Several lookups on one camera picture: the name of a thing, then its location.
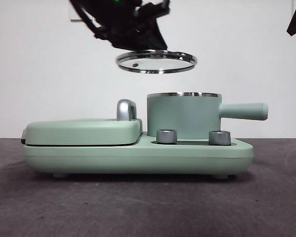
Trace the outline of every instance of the white wall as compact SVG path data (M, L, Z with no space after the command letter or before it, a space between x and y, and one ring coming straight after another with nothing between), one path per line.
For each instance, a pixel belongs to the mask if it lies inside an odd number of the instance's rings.
M67 0L0 0L0 137L32 121L115 117L116 103L203 91L224 103L266 102L267 121L223 119L233 137L296 137L296 35L290 0L173 0L159 19L170 50L192 53L189 72L139 75L114 63L124 50L70 23Z

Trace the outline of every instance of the saucepan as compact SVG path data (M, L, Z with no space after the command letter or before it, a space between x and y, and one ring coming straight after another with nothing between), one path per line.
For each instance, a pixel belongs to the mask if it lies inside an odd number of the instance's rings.
M266 120L265 103L222 104L222 96L204 92L169 92L147 97L148 136L159 129L175 129L178 139L208 139L221 129L221 118Z

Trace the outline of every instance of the mint green appliance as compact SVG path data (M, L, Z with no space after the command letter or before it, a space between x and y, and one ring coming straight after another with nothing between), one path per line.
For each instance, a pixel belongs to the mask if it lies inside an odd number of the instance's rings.
M30 123L21 138L25 161L33 169L52 173L54 177L75 173L208 174L223 179L244 172L254 157L253 147L231 139L227 131L220 131L220 118L228 115L231 118L266 119L267 106L222 107L221 97L210 95L213 94L189 92L177 96L182 101L186 97L194 98L204 110L207 108L207 112L212 113L213 119L208 121L208 126L203 124L204 129L197 128L198 137L195 137L194 131L189 133L189 129L182 129L185 126L180 127L186 122L180 121L183 119L181 116L174 120L176 123L169 122L167 125L170 124L170 127L161 126L163 120L160 119L160 126L154 125L156 128L152 129L151 121L154 124L158 120L152 119L151 110L157 118L163 114L162 118L167 119L169 114L162 110L157 113L160 106L151 104L151 101L148 101L148 133L143 132L142 121L136 116L136 104L120 100L114 119ZM214 100L199 100L200 97ZM179 100L177 104L163 103L167 109L171 106L181 106L185 112L191 109L191 114L197 104L189 100L185 108L180 104L184 102ZM206 122L202 114L198 114L196 119Z

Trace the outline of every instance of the dark gray table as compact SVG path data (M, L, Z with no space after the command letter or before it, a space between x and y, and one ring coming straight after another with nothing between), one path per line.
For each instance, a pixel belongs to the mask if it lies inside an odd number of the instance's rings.
M243 139L256 157L228 180L72 175L24 163L0 139L0 237L296 237L296 139Z

